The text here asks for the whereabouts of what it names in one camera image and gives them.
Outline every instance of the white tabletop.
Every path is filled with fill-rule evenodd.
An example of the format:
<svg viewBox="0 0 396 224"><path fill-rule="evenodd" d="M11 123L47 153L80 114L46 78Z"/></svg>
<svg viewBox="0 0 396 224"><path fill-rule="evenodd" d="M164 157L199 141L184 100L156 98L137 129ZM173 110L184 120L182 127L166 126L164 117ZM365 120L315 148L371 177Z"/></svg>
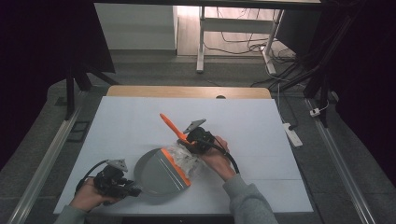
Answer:
<svg viewBox="0 0 396 224"><path fill-rule="evenodd" d="M70 203L76 184L97 162L125 159L129 168L125 177L134 179L134 165L141 156L154 148L173 145L177 138L160 113L180 130L193 120L206 119L202 127L227 140L241 176L258 187L274 212L313 211L274 100L107 96L54 213L59 214ZM230 201L222 183L213 171L203 167L191 186L179 194L141 194L92 212L113 216L229 214Z"/></svg>

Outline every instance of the aluminum rail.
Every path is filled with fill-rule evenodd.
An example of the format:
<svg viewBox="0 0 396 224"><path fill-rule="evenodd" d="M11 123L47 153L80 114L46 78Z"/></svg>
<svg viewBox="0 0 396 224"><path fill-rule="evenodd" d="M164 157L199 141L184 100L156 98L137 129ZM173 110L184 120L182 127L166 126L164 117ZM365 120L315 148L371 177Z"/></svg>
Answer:
<svg viewBox="0 0 396 224"><path fill-rule="evenodd" d="M310 110L313 109L309 100L305 99L305 102ZM332 134L330 133L328 128L324 127L320 119L315 118L315 123L324 143L326 144L326 148L328 149L330 156L332 157L335 168L337 169L338 174L344 182L346 191L349 193L351 200L355 205L356 211L361 218L361 223L375 224L376 222L373 213L371 212L368 203L364 199L364 195L362 194L361 189L353 178L352 173L350 173L349 168L347 167L347 163L345 162L343 155L341 154L338 146L336 145Z"/></svg>
<svg viewBox="0 0 396 224"><path fill-rule="evenodd" d="M35 174L32 177L32 180L30 181L25 192L21 196L20 201L15 207L14 212L8 220L9 224L25 222L30 211L32 210L38 194L40 193L41 189L44 186L44 183L47 180L53 164L58 158L58 155L64 145L67 135L69 135L70 130L73 128L78 114L81 111L83 101L87 95L88 93L85 91L80 91L78 93L78 96L76 97L77 106L75 112L71 115L69 120L64 120L55 137L53 138L51 144L49 145L47 153L45 154L43 160L40 162L37 170L35 171Z"/></svg>

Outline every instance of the dark curtain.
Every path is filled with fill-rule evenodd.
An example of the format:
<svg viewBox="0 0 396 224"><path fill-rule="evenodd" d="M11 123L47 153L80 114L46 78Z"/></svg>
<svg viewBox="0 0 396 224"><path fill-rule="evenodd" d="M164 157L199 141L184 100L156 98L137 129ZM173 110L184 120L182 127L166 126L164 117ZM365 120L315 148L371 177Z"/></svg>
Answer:
<svg viewBox="0 0 396 224"><path fill-rule="evenodd" d="M0 6L1 165L72 64L114 67L90 0L3 1Z"/></svg>
<svg viewBox="0 0 396 224"><path fill-rule="evenodd" d="M396 186L396 8L369 0L332 59L337 111Z"/></svg>

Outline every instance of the gray sleeve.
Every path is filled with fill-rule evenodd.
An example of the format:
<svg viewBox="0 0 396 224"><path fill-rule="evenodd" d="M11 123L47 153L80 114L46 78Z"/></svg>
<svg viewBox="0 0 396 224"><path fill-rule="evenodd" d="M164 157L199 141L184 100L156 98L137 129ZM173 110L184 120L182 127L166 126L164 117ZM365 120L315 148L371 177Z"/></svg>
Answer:
<svg viewBox="0 0 396 224"><path fill-rule="evenodd" d="M84 224L86 212L66 205L62 213L58 216L55 224Z"/></svg>
<svg viewBox="0 0 396 224"><path fill-rule="evenodd" d="M235 224L276 224L270 204L254 184L247 185L241 175L236 175L223 185L230 196L230 211Z"/></svg>

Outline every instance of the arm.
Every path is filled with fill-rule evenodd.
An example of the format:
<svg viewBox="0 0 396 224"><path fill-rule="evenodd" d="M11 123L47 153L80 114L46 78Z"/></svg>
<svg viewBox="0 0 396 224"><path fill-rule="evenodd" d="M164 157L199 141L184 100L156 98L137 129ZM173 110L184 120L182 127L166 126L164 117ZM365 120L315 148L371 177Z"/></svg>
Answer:
<svg viewBox="0 0 396 224"><path fill-rule="evenodd" d="M93 208L104 202L117 202L119 200L100 194L93 184L93 179L89 178L85 181L72 202L64 207L64 210L56 219L55 224L83 224L85 216Z"/></svg>
<svg viewBox="0 0 396 224"><path fill-rule="evenodd" d="M230 152L227 142L216 136L216 144ZM236 224L276 224L270 204L254 184L247 185L240 174L236 174L228 159L218 150L210 148L201 159L225 181L223 187L230 197L230 211Z"/></svg>

